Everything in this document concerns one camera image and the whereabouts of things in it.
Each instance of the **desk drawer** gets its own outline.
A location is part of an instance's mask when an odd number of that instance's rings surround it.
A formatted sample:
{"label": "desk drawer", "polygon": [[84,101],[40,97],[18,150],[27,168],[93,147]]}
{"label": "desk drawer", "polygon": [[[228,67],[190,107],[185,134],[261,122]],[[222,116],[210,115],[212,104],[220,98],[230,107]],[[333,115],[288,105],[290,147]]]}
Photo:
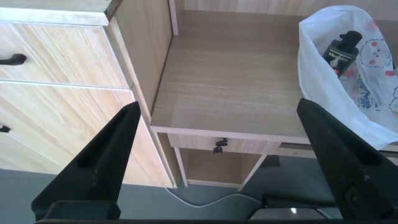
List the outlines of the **desk drawer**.
{"label": "desk drawer", "polygon": [[[191,136],[183,134],[168,134],[170,145],[172,147],[181,147],[186,149],[201,149],[212,151],[216,147],[216,142],[222,141],[223,138]],[[258,141],[248,139],[231,139],[228,138],[228,145],[223,146],[224,152],[240,152],[251,154],[266,153],[269,148],[270,141]]]}
{"label": "desk drawer", "polygon": [[102,27],[0,23],[0,80],[96,85],[128,89]]}

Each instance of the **wooden desk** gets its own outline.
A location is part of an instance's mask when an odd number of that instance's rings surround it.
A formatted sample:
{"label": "wooden desk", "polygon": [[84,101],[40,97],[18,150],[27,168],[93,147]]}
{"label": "wooden desk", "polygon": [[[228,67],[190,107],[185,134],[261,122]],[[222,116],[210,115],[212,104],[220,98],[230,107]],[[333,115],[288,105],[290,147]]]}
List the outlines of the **wooden desk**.
{"label": "wooden desk", "polygon": [[[177,17],[150,126],[169,135],[185,184],[241,189],[269,154],[314,157],[296,113],[305,17],[187,10]],[[229,145],[213,155],[222,138]]]}

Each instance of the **gray floor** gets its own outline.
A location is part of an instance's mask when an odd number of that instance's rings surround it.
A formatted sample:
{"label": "gray floor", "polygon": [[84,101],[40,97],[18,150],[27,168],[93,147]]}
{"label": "gray floor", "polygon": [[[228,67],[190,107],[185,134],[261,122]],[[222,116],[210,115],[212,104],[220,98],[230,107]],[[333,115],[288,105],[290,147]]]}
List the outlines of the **gray floor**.
{"label": "gray floor", "polygon": [[[280,167],[261,167],[242,193],[260,199],[263,192],[291,195],[318,202],[332,202],[330,189],[315,159],[280,157]],[[2,223],[33,223],[30,203],[54,175],[0,170],[0,219]],[[201,205],[235,189],[190,185],[173,189],[184,200]],[[255,201],[230,197],[204,208],[178,201],[165,189],[123,185],[118,205],[121,218],[130,219],[233,219],[244,220],[259,207]]]}

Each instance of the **wooden side panel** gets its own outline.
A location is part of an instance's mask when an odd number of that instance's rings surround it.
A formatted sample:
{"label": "wooden side panel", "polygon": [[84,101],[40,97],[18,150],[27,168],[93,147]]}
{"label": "wooden side panel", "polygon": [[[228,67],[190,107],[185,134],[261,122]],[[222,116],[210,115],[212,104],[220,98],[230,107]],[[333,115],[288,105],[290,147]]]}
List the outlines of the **wooden side panel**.
{"label": "wooden side panel", "polygon": [[153,131],[151,131],[151,133],[154,143],[158,148],[160,158],[163,161],[163,165],[169,173],[169,177],[174,184],[174,187],[178,187],[182,174],[180,173],[175,150],[171,147],[167,134],[155,133]]}
{"label": "wooden side panel", "polygon": [[178,35],[178,23],[184,10],[184,0],[169,0],[170,17],[172,20],[173,34]]}
{"label": "wooden side panel", "polygon": [[[0,122],[11,128],[10,136],[65,167],[124,105],[134,100],[130,90],[0,83]],[[124,182],[172,187],[143,118]]]}
{"label": "wooden side panel", "polygon": [[396,142],[386,146],[383,151],[398,152],[398,144]]}
{"label": "wooden side panel", "polygon": [[184,0],[187,10],[309,16],[333,5],[354,5],[374,19],[398,20],[396,0]]}
{"label": "wooden side panel", "polygon": [[116,20],[134,67],[134,86],[152,112],[172,38],[167,0],[123,1]]}
{"label": "wooden side panel", "polygon": [[120,0],[0,0],[0,21],[106,26]]}
{"label": "wooden side panel", "polygon": [[268,155],[272,155],[280,146],[281,142],[272,142],[268,141],[261,157],[254,157],[252,154],[246,154],[242,157],[242,184],[239,187],[239,191],[243,189],[243,187],[247,184],[259,166],[262,164],[264,159]]}
{"label": "wooden side panel", "polygon": [[57,174],[62,166],[32,150],[12,136],[0,133],[0,168]]}
{"label": "wooden side panel", "polygon": [[1,59],[27,57],[22,65],[0,66],[0,80],[129,88],[100,27],[0,23],[0,32]]}
{"label": "wooden side panel", "polygon": [[233,184],[234,187],[239,187],[241,185],[242,154],[225,152],[213,155],[209,151],[182,148],[180,148],[180,153],[187,161],[185,166],[187,180],[198,180],[210,185],[217,183],[219,186]]}
{"label": "wooden side panel", "polygon": [[308,142],[296,113],[302,97],[297,63],[287,63],[297,61],[301,19],[185,12],[170,46],[152,129]]}
{"label": "wooden side panel", "polygon": [[185,173],[185,168],[189,166],[187,161],[188,159],[187,155],[186,154],[181,155],[180,149],[177,147],[174,148],[174,152],[178,160],[178,166],[180,168],[182,181],[184,183],[184,186],[188,187],[187,175]]}
{"label": "wooden side panel", "polygon": [[[172,147],[183,147],[187,149],[202,149],[212,151],[216,147],[216,142],[222,138],[191,136],[182,134],[168,134]],[[223,146],[225,152],[242,152],[263,154],[268,146],[267,141],[248,140],[248,139],[228,139],[228,145]]]}

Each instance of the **wooden cabinet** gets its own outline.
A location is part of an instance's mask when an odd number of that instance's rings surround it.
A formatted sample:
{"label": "wooden cabinet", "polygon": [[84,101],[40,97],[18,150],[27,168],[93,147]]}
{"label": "wooden cabinet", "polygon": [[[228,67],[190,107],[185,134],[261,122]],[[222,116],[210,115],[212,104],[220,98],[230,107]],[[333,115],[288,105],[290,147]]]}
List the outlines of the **wooden cabinet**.
{"label": "wooden cabinet", "polygon": [[129,88],[102,27],[0,23],[0,32],[1,59],[27,57],[0,66],[3,80]]}
{"label": "wooden cabinet", "polygon": [[172,33],[167,0],[0,0],[0,32],[1,60],[27,57],[0,65],[0,125],[11,129],[0,168],[57,174],[137,100],[124,183],[177,186],[174,150],[149,128]]}
{"label": "wooden cabinet", "polygon": [[[124,105],[135,101],[130,90],[26,83],[0,83],[0,95],[0,121],[11,129],[9,133],[0,135],[18,139],[29,146],[20,149],[19,152],[42,155],[42,160],[57,165],[58,169],[48,169],[48,172],[55,174],[60,171],[60,167],[65,167]],[[16,167],[23,167],[28,163],[23,159],[21,162],[24,164]],[[124,182],[172,186],[142,118]]]}

